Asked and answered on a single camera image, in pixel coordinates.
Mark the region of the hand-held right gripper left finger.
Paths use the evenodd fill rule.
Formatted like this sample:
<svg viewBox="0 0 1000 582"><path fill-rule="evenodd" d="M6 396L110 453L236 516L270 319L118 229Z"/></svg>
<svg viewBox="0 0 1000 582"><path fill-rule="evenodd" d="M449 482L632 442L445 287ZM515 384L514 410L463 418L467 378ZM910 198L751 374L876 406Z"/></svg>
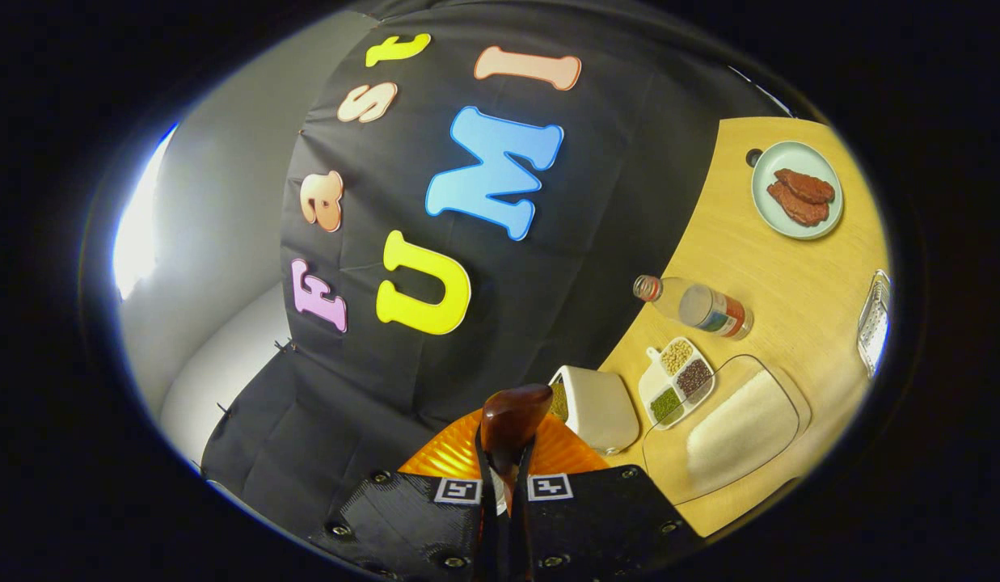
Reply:
<svg viewBox="0 0 1000 582"><path fill-rule="evenodd" d="M380 580L502 579L506 500L481 449L482 416L460 417L398 469L370 472L311 544Z"/></svg>

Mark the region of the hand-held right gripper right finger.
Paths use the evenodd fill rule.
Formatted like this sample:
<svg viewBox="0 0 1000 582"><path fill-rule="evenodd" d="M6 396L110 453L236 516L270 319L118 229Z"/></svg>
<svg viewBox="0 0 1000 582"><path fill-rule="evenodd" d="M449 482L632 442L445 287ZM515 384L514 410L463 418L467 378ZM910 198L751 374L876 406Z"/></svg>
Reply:
<svg viewBox="0 0 1000 582"><path fill-rule="evenodd" d="M610 466L554 414L521 456L511 497L512 581L643 581L704 541L640 466Z"/></svg>

